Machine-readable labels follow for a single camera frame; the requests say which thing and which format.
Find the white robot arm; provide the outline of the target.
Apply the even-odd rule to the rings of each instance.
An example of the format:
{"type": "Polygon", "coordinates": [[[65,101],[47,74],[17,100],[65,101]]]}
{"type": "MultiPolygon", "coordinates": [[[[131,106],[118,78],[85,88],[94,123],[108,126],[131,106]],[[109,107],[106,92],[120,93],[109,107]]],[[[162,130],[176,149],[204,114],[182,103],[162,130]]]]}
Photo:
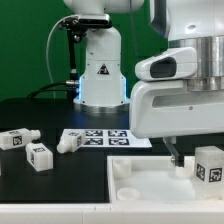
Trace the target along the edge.
{"type": "Polygon", "coordinates": [[[137,29],[130,130],[139,138],[224,132],[224,0],[149,0],[137,29]]]}

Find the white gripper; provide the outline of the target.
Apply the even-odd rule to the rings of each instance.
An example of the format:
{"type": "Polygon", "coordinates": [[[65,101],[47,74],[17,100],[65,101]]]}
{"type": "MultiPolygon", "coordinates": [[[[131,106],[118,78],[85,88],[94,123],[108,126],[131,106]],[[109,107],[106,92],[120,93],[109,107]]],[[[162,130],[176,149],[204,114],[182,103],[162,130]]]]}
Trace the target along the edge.
{"type": "Polygon", "coordinates": [[[224,91],[189,92],[183,80],[139,81],[131,92],[129,123],[137,138],[164,137],[171,162],[183,167],[175,137],[224,132],[224,91]]]}

